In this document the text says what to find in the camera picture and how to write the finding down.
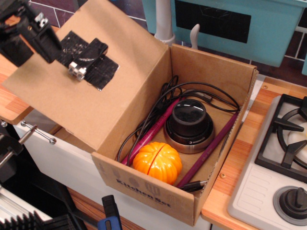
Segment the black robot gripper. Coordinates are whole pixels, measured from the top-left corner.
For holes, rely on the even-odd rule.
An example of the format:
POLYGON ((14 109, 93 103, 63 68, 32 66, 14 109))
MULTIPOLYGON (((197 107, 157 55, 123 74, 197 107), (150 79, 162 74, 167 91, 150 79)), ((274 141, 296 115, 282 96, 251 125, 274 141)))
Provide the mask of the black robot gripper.
POLYGON ((36 17, 27 0, 0 2, 0 53, 19 67, 34 49, 47 63, 62 52, 61 43, 43 13, 36 17))

